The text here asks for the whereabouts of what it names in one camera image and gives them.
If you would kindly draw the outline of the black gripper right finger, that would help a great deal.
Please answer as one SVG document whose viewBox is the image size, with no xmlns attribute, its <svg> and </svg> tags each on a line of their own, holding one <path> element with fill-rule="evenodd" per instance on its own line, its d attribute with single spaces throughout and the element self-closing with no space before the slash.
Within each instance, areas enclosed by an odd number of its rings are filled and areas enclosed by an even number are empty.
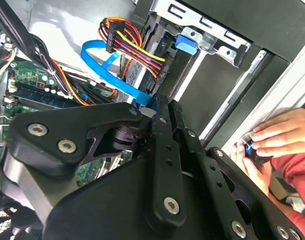
<svg viewBox="0 0 305 240">
<path fill-rule="evenodd" d="M 214 240 L 303 240 L 301 231 L 217 147 L 204 150 L 184 122 L 182 108 L 169 105 L 173 137 L 179 144 L 187 210 L 203 216 Z"/>
</svg>

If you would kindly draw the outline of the person's right hand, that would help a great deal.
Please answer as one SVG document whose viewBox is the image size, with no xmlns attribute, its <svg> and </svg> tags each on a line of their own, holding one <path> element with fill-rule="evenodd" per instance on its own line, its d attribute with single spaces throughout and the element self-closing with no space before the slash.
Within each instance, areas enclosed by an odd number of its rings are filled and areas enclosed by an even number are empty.
<svg viewBox="0 0 305 240">
<path fill-rule="evenodd" d="M 305 108 L 276 116 L 253 129 L 252 148 L 261 157 L 305 153 Z"/>
</svg>

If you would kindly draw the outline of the person's left hand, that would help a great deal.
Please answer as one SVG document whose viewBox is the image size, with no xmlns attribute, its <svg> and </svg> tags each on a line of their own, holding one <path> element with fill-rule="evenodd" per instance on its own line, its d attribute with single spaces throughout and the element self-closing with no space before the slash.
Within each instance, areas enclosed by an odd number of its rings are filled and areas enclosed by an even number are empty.
<svg viewBox="0 0 305 240">
<path fill-rule="evenodd" d="M 272 176 L 272 166 L 270 162 L 257 167 L 246 157 L 245 146 L 242 141 L 234 144 L 230 158 L 232 161 L 254 182 L 254 184 L 272 201 L 276 198 L 269 191 Z"/>
</svg>

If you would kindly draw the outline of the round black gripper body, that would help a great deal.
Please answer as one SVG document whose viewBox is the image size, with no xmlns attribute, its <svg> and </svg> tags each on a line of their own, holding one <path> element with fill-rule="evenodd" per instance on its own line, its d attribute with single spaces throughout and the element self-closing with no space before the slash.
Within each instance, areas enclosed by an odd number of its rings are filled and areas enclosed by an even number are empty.
<svg viewBox="0 0 305 240">
<path fill-rule="evenodd" d="M 45 240 L 220 240 L 225 236 L 210 191 L 226 186 L 206 156 L 132 160 L 62 199 L 51 211 Z"/>
</svg>

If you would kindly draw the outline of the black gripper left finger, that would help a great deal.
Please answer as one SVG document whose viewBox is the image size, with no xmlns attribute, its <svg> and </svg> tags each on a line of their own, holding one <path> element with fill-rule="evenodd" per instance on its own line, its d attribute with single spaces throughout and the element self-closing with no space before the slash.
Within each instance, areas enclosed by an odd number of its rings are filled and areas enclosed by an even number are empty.
<svg viewBox="0 0 305 240">
<path fill-rule="evenodd" d="M 152 116 L 125 102 L 17 115 L 1 161 L 1 191 L 32 207 L 46 225 L 56 205 L 82 188 L 76 176 L 82 164 L 125 149 L 133 151 L 134 160 L 149 155 L 180 159 L 171 101 L 154 98 L 148 106 Z"/>
</svg>

